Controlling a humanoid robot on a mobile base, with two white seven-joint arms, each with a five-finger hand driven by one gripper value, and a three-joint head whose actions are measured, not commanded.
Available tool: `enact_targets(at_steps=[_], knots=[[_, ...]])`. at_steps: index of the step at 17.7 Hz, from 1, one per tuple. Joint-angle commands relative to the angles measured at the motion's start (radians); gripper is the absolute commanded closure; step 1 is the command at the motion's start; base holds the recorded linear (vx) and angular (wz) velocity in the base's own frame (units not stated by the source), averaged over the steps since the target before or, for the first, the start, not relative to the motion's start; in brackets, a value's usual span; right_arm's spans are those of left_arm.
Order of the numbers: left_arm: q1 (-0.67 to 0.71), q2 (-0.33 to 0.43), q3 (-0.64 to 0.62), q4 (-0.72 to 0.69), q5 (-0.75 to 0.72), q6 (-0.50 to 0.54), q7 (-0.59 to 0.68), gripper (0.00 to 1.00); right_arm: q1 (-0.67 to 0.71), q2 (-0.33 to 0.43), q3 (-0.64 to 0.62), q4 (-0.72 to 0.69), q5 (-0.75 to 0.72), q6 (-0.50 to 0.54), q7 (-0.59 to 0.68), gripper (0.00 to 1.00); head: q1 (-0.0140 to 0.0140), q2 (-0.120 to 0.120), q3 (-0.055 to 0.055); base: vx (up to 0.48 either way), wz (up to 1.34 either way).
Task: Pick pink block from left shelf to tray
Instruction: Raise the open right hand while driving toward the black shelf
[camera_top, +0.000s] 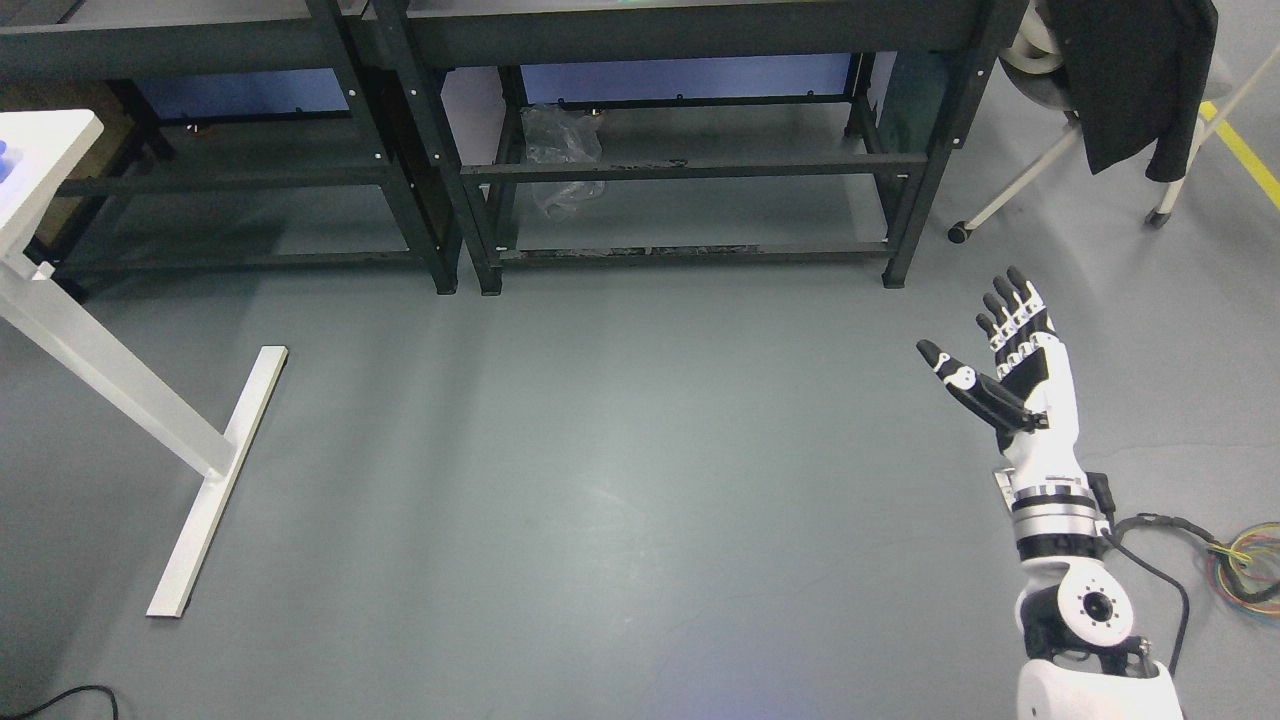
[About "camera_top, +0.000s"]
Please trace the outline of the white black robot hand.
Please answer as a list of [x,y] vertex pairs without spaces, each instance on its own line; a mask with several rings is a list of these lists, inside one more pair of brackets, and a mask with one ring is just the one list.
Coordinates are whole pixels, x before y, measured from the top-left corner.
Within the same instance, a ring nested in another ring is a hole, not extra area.
[[1015,266],[993,279],[986,333],[995,373],[978,372],[938,345],[920,340],[916,351],[965,409],[995,429],[998,452],[1023,484],[1052,479],[1085,483],[1075,455],[1079,411],[1068,347],[1042,293]]

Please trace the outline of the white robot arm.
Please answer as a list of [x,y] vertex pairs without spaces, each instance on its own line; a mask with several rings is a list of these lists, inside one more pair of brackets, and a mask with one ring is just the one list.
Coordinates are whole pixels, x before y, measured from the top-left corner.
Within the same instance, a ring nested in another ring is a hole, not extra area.
[[1181,719],[1170,669],[1134,633],[1135,610],[1107,570],[1115,502],[1103,473],[1023,482],[993,473],[1027,584],[1014,607],[1027,662],[1019,719]]

